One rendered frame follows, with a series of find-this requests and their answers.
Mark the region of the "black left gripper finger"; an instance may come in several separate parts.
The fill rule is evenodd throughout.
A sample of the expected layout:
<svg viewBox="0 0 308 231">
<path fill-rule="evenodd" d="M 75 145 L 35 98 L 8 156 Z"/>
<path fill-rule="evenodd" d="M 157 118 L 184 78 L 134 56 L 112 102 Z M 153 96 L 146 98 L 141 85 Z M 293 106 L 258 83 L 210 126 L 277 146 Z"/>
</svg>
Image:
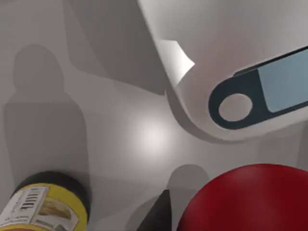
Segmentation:
<svg viewBox="0 0 308 231">
<path fill-rule="evenodd" d="M 172 231 L 170 190 L 163 190 L 142 220 L 137 231 Z"/>
</svg>

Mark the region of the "dark red round object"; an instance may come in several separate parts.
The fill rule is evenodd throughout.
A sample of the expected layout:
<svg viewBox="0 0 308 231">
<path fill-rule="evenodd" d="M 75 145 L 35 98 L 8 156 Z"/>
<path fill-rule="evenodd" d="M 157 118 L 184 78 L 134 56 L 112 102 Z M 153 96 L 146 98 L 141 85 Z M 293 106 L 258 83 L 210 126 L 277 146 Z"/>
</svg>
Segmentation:
<svg viewBox="0 0 308 231">
<path fill-rule="evenodd" d="M 176 231 L 308 231 L 308 171 L 278 164 L 229 170 L 196 193 Z"/>
</svg>

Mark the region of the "yellow bottle with black cap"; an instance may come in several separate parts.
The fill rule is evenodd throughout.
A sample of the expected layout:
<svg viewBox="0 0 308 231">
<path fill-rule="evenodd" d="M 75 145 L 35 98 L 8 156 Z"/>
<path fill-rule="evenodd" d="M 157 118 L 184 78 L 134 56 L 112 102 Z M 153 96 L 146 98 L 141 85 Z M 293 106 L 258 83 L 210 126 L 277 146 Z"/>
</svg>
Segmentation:
<svg viewBox="0 0 308 231">
<path fill-rule="evenodd" d="M 23 180 L 0 212 L 0 231 L 87 231 L 90 196 L 82 183 L 57 171 Z"/>
</svg>

